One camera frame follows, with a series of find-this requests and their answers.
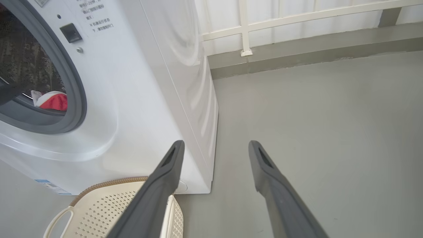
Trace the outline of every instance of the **gray baseboard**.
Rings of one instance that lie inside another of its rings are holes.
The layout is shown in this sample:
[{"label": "gray baseboard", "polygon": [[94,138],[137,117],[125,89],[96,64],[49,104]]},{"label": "gray baseboard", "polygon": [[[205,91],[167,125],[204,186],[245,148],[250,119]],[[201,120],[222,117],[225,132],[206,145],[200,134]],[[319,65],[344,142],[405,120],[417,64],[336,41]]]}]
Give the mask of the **gray baseboard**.
[{"label": "gray baseboard", "polygon": [[208,57],[213,79],[306,64],[423,50],[423,23],[364,29],[253,47]]}]

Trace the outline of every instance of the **washing machine side panel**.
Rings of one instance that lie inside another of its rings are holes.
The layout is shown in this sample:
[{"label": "washing machine side panel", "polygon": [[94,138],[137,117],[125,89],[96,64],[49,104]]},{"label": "washing machine side panel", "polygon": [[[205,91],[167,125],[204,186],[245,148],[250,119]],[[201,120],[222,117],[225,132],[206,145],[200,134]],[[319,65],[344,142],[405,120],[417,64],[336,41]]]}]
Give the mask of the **washing machine side panel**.
[{"label": "washing machine side panel", "polygon": [[185,193],[209,193],[212,174],[203,159],[190,122],[170,77],[168,66],[163,60],[156,42],[157,39],[154,37],[144,14],[144,9],[139,1],[122,0],[120,3],[125,12],[128,25],[133,29],[132,32],[137,40],[138,47],[142,50],[166,101],[168,110],[171,112],[171,118],[174,119],[176,127],[181,134],[181,139],[185,141],[186,154],[181,174],[181,181],[186,183],[188,187]]},{"label": "washing machine side panel", "polygon": [[201,156],[213,176],[218,105],[194,2],[141,0],[141,3]]}]

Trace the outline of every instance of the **laundry basket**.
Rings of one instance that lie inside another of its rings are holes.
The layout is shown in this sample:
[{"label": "laundry basket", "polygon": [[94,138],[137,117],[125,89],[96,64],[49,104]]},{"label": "laundry basket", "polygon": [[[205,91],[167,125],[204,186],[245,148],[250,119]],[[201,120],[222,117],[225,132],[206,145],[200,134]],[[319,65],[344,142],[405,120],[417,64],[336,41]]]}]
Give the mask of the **laundry basket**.
[{"label": "laundry basket", "polygon": [[[57,221],[71,213],[62,238],[106,237],[147,177],[133,177],[96,184],[85,189],[71,204],[56,215],[44,233],[49,238]],[[173,195],[168,198],[160,238],[181,238],[184,217]]]}]

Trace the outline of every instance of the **red cloth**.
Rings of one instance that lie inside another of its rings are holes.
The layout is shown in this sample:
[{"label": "red cloth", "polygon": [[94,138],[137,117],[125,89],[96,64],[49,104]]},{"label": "red cloth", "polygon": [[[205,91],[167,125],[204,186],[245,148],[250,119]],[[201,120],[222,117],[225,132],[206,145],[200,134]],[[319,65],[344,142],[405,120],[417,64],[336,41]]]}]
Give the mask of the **red cloth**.
[{"label": "red cloth", "polygon": [[41,104],[40,108],[66,111],[68,110],[68,96],[66,94],[54,94]]}]

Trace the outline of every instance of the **white washing machine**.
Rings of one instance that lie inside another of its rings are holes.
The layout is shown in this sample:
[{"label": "white washing machine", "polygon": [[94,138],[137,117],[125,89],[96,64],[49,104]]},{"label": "white washing machine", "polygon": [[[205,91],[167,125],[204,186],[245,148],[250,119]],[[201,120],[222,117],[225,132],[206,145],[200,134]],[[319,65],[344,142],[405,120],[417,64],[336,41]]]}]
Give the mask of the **white washing machine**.
[{"label": "white washing machine", "polygon": [[183,139],[176,192],[210,192],[219,108],[193,0],[0,3],[4,22],[30,32],[16,40],[23,28],[2,26],[12,33],[1,34],[0,84],[68,98],[67,111],[36,108],[28,93],[0,106],[2,160],[59,194],[79,194],[149,175]]}]

